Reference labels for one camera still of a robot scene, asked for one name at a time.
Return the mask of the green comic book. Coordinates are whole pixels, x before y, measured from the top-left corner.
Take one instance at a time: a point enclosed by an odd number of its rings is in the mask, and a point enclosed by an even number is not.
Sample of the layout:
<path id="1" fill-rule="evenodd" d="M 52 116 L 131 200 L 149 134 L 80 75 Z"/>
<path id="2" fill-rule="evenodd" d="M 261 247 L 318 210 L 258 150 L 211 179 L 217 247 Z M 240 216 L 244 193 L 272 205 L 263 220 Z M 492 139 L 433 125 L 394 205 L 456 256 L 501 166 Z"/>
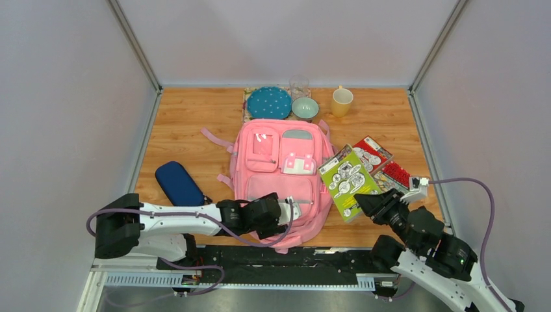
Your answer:
<path id="1" fill-rule="evenodd" d="M 355 194 L 382 193 L 349 144 L 318 167 L 318 172 L 346 223 L 363 212 L 354 198 Z"/>

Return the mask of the pink student backpack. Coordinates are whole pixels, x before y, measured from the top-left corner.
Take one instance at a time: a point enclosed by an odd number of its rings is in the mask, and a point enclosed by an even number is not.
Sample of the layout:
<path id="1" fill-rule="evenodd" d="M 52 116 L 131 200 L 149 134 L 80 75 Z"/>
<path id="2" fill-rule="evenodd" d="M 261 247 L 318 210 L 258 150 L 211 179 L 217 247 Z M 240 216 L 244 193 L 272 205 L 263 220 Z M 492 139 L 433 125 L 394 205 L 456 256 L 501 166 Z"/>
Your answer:
<path id="1" fill-rule="evenodd" d="M 206 128 L 201 133 L 230 153 L 229 175 L 217 179 L 234 191 L 236 199 L 254 200 L 272 192 L 280 200 L 293 199 L 301 215 L 275 243 L 277 253 L 286 254 L 320 233 L 333 204 L 318 172 L 335 154 L 325 121 L 255 119 L 242 126 L 234 143 Z"/>

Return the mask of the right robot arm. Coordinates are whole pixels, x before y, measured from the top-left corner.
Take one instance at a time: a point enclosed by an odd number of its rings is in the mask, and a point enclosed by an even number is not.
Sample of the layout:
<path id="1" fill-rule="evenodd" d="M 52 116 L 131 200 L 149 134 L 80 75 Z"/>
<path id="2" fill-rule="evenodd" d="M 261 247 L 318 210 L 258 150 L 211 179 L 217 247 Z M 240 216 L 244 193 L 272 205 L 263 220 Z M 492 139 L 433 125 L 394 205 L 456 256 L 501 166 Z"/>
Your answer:
<path id="1" fill-rule="evenodd" d="M 378 272 L 389 270 L 410 279 L 452 311 L 524 311 L 483 277 L 481 258 L 463 240 L 445 233 L 444 223 L 425 207 L 413 211 L 392 189 L 383 194 L 355 194 L 362 212 L 395 237 L 380 235 L 370 251 Z"/>

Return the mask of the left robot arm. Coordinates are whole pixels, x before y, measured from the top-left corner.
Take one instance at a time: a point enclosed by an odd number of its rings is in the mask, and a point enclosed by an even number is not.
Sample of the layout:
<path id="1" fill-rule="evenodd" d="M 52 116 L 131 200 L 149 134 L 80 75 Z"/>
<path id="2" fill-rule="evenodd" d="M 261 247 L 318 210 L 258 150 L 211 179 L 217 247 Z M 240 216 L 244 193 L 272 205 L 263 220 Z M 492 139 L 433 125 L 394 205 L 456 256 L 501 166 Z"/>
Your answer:
<path id="1" fill-rule="evenodd" d="M 223 200 L 195 207 L 155 205 L 128 193 L 92 214 L 86 228 L 95 238 L 98 259 L 145 254 L 189 270 L 199 259 L 190 235 L 240 239 L 254 232 L 261 240 L 275 237 L 281 242 L 300 216 L 293 197 L 281 199 L 275 192 L 251 201 Z"/>

